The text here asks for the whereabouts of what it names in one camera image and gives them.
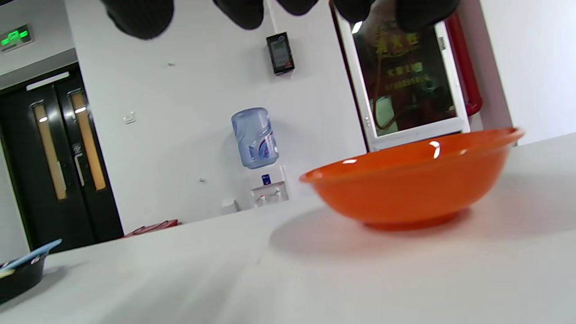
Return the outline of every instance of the black door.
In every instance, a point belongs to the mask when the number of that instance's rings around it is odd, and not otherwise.
[[[69,79],[56,84],[55,89],[85,205],[88,214],[93,216],[96,240],[106,242],[122,237],[120,217],[80,73],[73,73]]]
[[[2,145],[31,248],[62,238],[55,251],[65,251],[123,235],[82,79],[70,74],[0,96]]]

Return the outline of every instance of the blue water bottle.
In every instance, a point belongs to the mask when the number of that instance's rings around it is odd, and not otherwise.
[[[232,127],[245,167],[258,169],[276,162],[280,155],[265,108],[237,112],[232,116]]]

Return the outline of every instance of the white table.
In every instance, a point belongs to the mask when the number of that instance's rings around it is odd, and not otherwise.
[[[310,197],[50,256],[1,323],[576,323],[576,134],[471,214],[383,233]]]

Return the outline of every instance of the green exit sign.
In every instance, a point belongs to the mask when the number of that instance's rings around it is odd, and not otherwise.
[[[8,52],[33,42],[28,25],[0,34],[0,52]]]

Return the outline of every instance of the black glove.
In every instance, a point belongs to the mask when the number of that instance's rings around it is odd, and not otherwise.
[[[174,16],[173,0],[101,0],[108,15],[124,33],[152,39],[165,31]],[[236,25],[256,29],[264,20],[263,0],[213,0]],[[306,14],[318,0],[277,0],[289,13]],[[376,0],[332,0],[338,12],[347,21],[365,20],[370,6]],[[448,18],[460,0],[378,0],[396,1],[396,20],[409,32],[431,26]]]

